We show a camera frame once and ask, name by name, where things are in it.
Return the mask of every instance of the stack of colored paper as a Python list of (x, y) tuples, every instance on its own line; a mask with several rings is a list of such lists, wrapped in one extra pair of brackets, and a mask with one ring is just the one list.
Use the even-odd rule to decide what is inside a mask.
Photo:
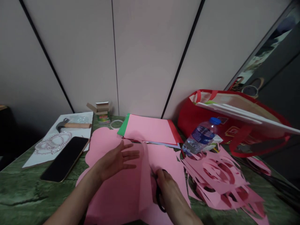
[(142, 141), (153, 144), (179, 148), (183, 143), (172, 120), (128, 114), (118, 134), (126, 139), (136, 139), (136, 134), (143, 137)]
[[(197, 185), (196, 193), (218, 210), (242, 208), (257, 224), (266, 225), (263, 199), (248, 185), (238, 163), (218, 144), (219, 153), (210, 151), (186, 157), (184, 167)], [(189, 196), (200, 200), (188, 185)]]

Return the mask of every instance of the blue bottle cap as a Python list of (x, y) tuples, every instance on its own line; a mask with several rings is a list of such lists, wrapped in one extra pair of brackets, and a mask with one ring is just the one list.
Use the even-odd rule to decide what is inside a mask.
[(211, 117), (209, 119), (209, 122), (214, 124), (214, 125), (219, 125), (221, 123), (221, 120), (219, 120), (218, 118), (215, 118), (215, 117)]

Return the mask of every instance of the green marble table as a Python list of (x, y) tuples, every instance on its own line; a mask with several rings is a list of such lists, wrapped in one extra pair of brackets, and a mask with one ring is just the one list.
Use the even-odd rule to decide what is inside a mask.
[[(124, 120), (125, 117), (112, 116), (112, 120)], [(92, 132), (98, 129), (94, 117)], [(47, 162), (32, 168), (22, 169), (22, 166), (34, 152), (31, 147), (8, 167), (0, 172), (0, 224), (43, 224), (49, 216), (63, 203), (75, 187), (79, 175), (88, 168), (83, 153), (67, 179), (62, 183), (49, 183), (39, 179), (43, 171), (50, 165)], [(270, 224), (300, 224), (300, 216), (291, 207), (281, 201), (277, 191), (265, 179), (242, 166), (243, 174), (250, 187), (264, 200), (265, 211)], [(276, 171), (272, 174), (283, 179)], [(192, 209), (202, 219), (204, 224), (256, 224), (243, 210), (220, 211), (209, 208), (204, 202), (190, 197)], [(144, 224), (135, 221), (131, 224)]]

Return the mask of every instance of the black wall seam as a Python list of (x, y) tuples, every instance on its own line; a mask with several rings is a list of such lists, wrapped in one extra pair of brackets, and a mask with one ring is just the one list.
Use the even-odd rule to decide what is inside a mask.
[(65, 89), (63, 88), (63, 85), (62, 85), (62, 83), (60, 82), (60, 79), (59, 79), (59, 77), (58, 77), (58, 75), (57, 75), (57, 73), (56, 73), (56, 70), (55, 70), (55, 68), (54, 68), (54, 66), (53, 66), (53, 64), (52, 64), (52, 62), (51, 62), (51, 59), (50, 59), (50, 57), (49, 57), (49, 55), (48, 55), (48, 53), (47, 53), (47, 51), (46, 51), (46, 49), (45, 49), (45, 47), (44, 47), (44, 44), (43, 44), (43, 42), (42, 42), (42, 40), (41, 40), (41, 38), (40, 38), (40, 36), (39, 36), (39, 34), (38, 34), (37, 29), (35, 28), (35, 25), (34, 25), (34, 23), (33, 23), (32, 19), (31, 19), (30, 15), (29, 15), (29, 12), (28, 12), (28, 10), (27, 10), (27, 8), (26, 8), (26, 6), (25, 6), (23, 0), (19, 0), (19, 2), (20, 2), (21, 6), (22, 6), (22, 8), (23, 8), (23, 10), (24, 10), (24, 12), (25, 12), (25, 14), (26, 14), (26, 17), (27, 17), (27, 19), (28, 19), (28, 21), (29, 21), (29, 23), (30, 23), (30, 25), (31, 25), (31, 28), (33, 29), (33, 32), (34, 32), (35, 36), (37, 37), (37, 40), (38, 40), (40, 46), (42, 47), (42, 50), (43, 50), (43, 52), (44, 52), (44, 54), (45, 54), (45, 56), (46, 56), (46, 58), (47, 58), (47, 60), (48, 60), (48, 63), (49, 63), (49, 65), (50, 65), (50, 67), (51, 67), (51, 69), (52, 69), (52, 71), (53, 71), (53, 73), (54, 73), (54, 75), (55, 75), (55, 77), (56, 77), (56, 79), (57, 79), (59, 85), (60, 85), (60, 88), (62, 89), (62, 92), (63, 92), (63, 94), (65, 95), (65, 97), (66, 97), (66, 99), (67, 99), (67, 102), (69, 103), (69, 106), (70, 106), (72, 112), (75, 113), (75, 111), (74, 111), (74, 109), (73, 109), (73, 107), (72, 107), (72, 105), (71, 105), (71, 102), (70, 102), (70, 100), (69, 100), (69, 98), (68, 98), (68, 96), (67, 96), (67, 93), (65, 92)]
[(173, 91), (173, 89), (174, 89), (174, 86), (175, 86), (175, 83), (176, 83), (178, 74), (179, 74), (179, 72), (180, 72), (180, 69), (181, 69), (183, 60), (184, 60), (185, 55), (186, 55), (186, 53), (187, 53), (188, 47), (189, 47), (189, 45), (190, 45), (190, 42), (191, 42), (193, 33), (194, 33), (194, 31), (195, 31), (195, 28), (196, 28), (196, 25), (197, 25), (197, 22), (198, 22), (198, 19), (199, 19), (199, 16), (200, 16), (200, 13), (201, 13), (201, 11), (202, 11), (202, 8), (203, 8), (204, 3), (205, 3), (205, 0), (201, 0), (200, 5), (199, 5), (199, 8), (198, 8), (198, 12), (197, 12), (197, 14), (196, 14), (196, 17), (195, 17), (195, 20), (194, 20), (194, 23), (193, 23), (193, 26), (192, 26), (192, 29), (191, 29), (191, 32), (190, 32), (190, 35), (188, 36), (187, 43), (186, 43), (185, 48), (184, 48), (184, 51), (183, 51), (183, 54), (182, 54), (182, 57), (181, 57), (181, 60), (180, 60), (180, 63), (179, 63), (177, 72), (176, 72), (176, 74), (175, 74), (175, 77), (174, 77), (174, 80), (173, 80), (173, 84), (172, 84), (172, 87), (171, 87), (171, 90), (170, 90), (170, 93), (169, 93), (169, 96), (168, 96), (168, 99), (167, 99), (165, 108), (163, 109), (161, 119), (163, 118), (163, 116), (164, 116), (164, 114), (165, 114), (167, 105), (168, 105), (168, 103), (169, 103), (169, 100), (170, 100), (172, 91)]
[(115, 65), (116, 65), (116, 79), (117, 79), (118, 115), (120, 115), (119, 90), (118, 90), (118, 75), (117, 75), (117, 58), (116, 58), (116, 42), (115, 42), (115, 24), (114, 24), (114, 20), (113, 20), (113, 0), (112, 0), (112, 28), (113, 28), (113, 44), (114, 44), (114, 48), (115, 48)]

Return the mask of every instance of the water bottle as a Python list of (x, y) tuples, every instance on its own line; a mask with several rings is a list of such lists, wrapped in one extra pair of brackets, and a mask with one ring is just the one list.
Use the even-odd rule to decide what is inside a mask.
[(215, 117), (211, 117), (209, 121), (200, 123), (185, 141), (182, 150), (188, 156), (192, 156), (191, 153), (199, 153), (213, 141), (213, 138), (217, 134), (217, 125), (220, 123), (221, 120)]

